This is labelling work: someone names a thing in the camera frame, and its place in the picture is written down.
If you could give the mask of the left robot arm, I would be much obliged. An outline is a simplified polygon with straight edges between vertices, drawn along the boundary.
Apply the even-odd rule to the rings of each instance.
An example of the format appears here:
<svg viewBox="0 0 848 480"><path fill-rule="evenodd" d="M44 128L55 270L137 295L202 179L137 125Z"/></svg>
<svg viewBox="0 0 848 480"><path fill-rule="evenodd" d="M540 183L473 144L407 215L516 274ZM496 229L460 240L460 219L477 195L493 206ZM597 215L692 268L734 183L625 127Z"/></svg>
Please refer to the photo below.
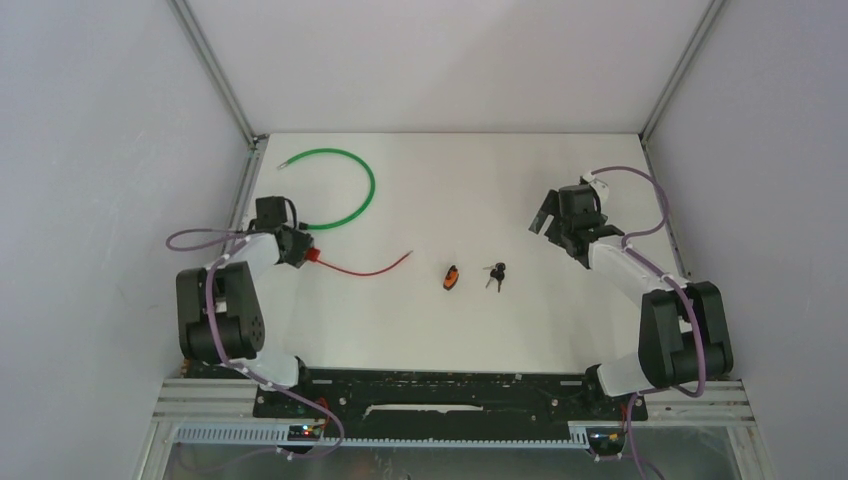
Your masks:
<svg viewBox="0 0 848 480"><path fill-rule="evenodd" d="M225 231L203 246L227 242L230 249L215 261L176 276L181 353L189 361L230 368L266 390L280 388L278 404L292 416L304 416L315 406L316 390L300 379L305 369L300 358L263 350L266 328L255 283L273 267L301 268L314 239L292 200L266 196L255 201L246 229Z"/></svg>

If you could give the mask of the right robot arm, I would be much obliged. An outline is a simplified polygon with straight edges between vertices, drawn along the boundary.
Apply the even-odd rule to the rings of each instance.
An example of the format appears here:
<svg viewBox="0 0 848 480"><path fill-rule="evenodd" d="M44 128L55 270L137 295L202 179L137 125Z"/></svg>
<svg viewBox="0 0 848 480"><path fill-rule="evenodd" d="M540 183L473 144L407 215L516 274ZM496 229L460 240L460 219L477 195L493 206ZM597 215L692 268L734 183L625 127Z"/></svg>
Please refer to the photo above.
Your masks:
<svg viewBox="0 0 848 480"><path fill-rule="evenodd" d="M581 402L588 414L606 418L624 395L681 391L689 382L695 397L708 379L731 372L734 354L718 287L665 272L633 247L609 223L593 185L549 191L529 229L607 278L639 309L636 351L586 372L590 384Z"/></svg>

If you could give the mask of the black key bunch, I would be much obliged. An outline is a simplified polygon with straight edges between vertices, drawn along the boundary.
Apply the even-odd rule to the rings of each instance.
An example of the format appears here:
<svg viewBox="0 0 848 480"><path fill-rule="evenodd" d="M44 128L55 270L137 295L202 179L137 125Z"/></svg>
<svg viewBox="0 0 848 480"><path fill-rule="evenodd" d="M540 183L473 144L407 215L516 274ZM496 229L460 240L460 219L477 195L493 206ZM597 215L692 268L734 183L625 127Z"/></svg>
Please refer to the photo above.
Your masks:
<svg viewBox="0 0 848 480"><path fill-rule="evenodd" d="M500 293L502 291L502 285L506 278L506 269L507 266L504 262L497 262L489 268L489 277L485 284L485 288L488 289L491 286L494 286L496 291Z"/></svg>

